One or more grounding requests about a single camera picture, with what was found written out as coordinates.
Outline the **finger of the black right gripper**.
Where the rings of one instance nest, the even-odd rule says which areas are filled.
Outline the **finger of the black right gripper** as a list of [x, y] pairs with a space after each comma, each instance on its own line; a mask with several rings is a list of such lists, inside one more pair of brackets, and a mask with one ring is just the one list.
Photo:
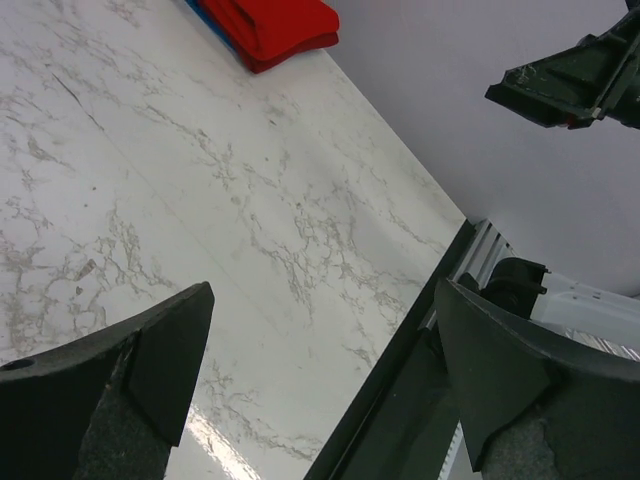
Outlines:
[[485, 98], [545, 128], [639, 127], [639, 3], [599, 36], [505, 72]]

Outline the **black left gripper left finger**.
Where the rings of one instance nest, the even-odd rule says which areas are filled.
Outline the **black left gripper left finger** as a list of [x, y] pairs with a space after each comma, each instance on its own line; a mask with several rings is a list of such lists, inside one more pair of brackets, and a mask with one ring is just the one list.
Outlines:
[[214, 295], [194, 284], [1, 368], [4, 479], [161, 479], [179, 445]]

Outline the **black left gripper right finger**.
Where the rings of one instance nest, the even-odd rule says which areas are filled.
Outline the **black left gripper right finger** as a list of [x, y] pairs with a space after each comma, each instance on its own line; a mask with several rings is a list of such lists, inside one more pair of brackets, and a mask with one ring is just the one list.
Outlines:
[[636, 479], [639, 364], [451, 282], [437, 324], [471, 468], [485, 479]]

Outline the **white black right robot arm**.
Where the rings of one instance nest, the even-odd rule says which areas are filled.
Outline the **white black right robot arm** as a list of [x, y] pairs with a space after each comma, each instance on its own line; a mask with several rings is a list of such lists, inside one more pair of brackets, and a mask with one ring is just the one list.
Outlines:
[[[545, 128], [582, 129], [612, 118], [639, 126], [639, 4], [599, 36], [505, 72], [488, 100]], [[639, 358], [639, 302], [580, 284], [520, 258], [498, 262], [482, 296], [597, 350]]]

